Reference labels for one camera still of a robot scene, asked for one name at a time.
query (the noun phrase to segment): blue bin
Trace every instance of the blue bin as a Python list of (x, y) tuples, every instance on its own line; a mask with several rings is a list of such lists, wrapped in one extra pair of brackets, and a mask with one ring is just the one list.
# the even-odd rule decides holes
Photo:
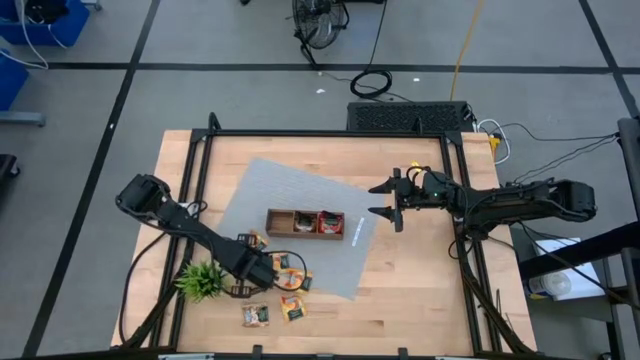
[(0, 55), (0, 111), (9, 110), (27, 77), (29, 73), (24, 65)]
[[(55, 39), (58, 39), (64, 46), (73, 46), (76, 43), (84, 24), (89, 18), (89, 10), (80, 0), (67, 0), (67, 8), (69, 9), (69, 14), (51, 24), (51, 31), (49, 31), (49, 25), (47, 24), (27, 23), (27, 34), (29, 34), (29, 40), (33, 45), (60, 46)], [(16, 11), (14, 0), (0, 0), (0, 18), (13, 21), (0, 20), (0, 36), (11, 44), (27, 45), (27, 39), (25, 39), (22, 31), (22, 24), (18, 21), (18, 12)]]

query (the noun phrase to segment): green plant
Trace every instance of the green plant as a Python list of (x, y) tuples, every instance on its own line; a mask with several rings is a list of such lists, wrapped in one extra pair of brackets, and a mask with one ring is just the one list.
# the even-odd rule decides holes
[(176, 287), (191, 301), (199, 303), (206, 297), (215, 298), (223, 288), (225, 274), (208, 262), (189, 264), (176, 280)]

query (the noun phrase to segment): gray floor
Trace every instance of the gray floor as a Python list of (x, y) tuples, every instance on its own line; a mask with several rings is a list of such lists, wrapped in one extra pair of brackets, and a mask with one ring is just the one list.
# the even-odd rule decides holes
[[(52, 62), (128, 62), (151, 0), (102, 3), (104, 11), (92, 12), (75, 47), (47, 49), (43, 55)], [(618, 64), (639, 66), (638, 2), (589, 3)], [(474, 5), (471, 0), (391, 1), (374, 62), (454, 64)], [(317, 53), (318, 61), (368, 61), (382, 8), (353, 4), (349, 9), (351, 26)], [(247, 7), (236, 0), (162, 0), (141, 61), (304, 63), (291, 36), (293, 22), (286, 19), (290, 13), (289, 0), (254, 0)], [(32, 59), (28, 49), (1, 39), (0, 47)], [(487, 0), (463, 63), (607, 65), (577, 0)], [(124, 71), (37, 70), (31, 75), (14, 109), (46, 113), (47, 126), (0, 126), (0, 152), (16, 154), (23, 169), (0, 213), (0, 358), (22, 353)], [(450, 73), (396, 72), (393, 91), (413, 100), (446, 100), (451, 80)], [(640, 76), (625, 80), (640, 97)], [(471, 103), (479, 118), (520, 122), (549, 137), (611, 133), (616, 120), (628, 116), (609, 74), (463, 73), (456, 99)], [(210, 111), (224, 128), (344, 129), (350, 101), (358, 99), (348, 84), (311, 71), (137, 71), (39, 354), (108, 347), (138, 229), (116, 210), (113, 198), (133, 175), (153, 171), (164, 130), (203, 127)], [(517, 128), (507, 135), (513, 154), (498, 168), (502, 181), (583, 144), (541, 144)], [(535, 224), (540, 230), (589, 237), (635, 220), (615, 144), (540, 178), (545, 176), (589, 183), (600, 210), (588, 223), (540, 221)], [(607, 350), (601, 322), (558, 314), (553, 304), (530, 308), (540, 350), (587, 359)]]

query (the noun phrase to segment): yellow cable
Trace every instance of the yellow cable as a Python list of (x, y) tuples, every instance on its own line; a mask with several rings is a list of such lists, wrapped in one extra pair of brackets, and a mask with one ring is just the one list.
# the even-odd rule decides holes
[(480, 16), (480, 11), (484, 6), (484, 0), (478, 0), (478, 5), (476, 5), (476, 9), (473, 12), (473, 18), (471, 18), (471, 25), (469, 26), (469, 31), (467, 31), (467, 37), (464, 39), (464, 45), (462, 45), (462, 50), (460, 51), (460, 56), (458, 56), (458, 61), (456, 62), (456, 70), (453, 73), (453, 84), (451, 84), (451, 95), (449, 96), (449, 101), (453, 101), (453, 95), (456, 93), (456, 81), (458, 80), (458, 71), (460, 70), (460, 63), (462, 62), (462, 58), (464, 57), (465, 51), (467, 51), (467, 47), (469, 47), (469, 43), (471, 42), (471, 35), (473, 35), (473, 28), (476, 26), (476, 22), (478, 21), (478, 17)]

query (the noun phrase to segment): gray mat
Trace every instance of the gray mat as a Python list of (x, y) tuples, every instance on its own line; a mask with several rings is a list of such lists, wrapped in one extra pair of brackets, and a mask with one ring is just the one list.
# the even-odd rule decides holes
[[(377, 216), (367, 211), (372, 206), (384, 206), (384, 197), (255, 159), (240, 181), (217, 231), (228, 235), (256, 229), (264, 233), (269, 208), (343, 212), (342, 241), (271, 238), (267, 250), (297, 252), (313, 271), (312, 288), (353, 299), (378, 221)], [(293, 267), (298, 267), (296, 264), (292, 261)]]

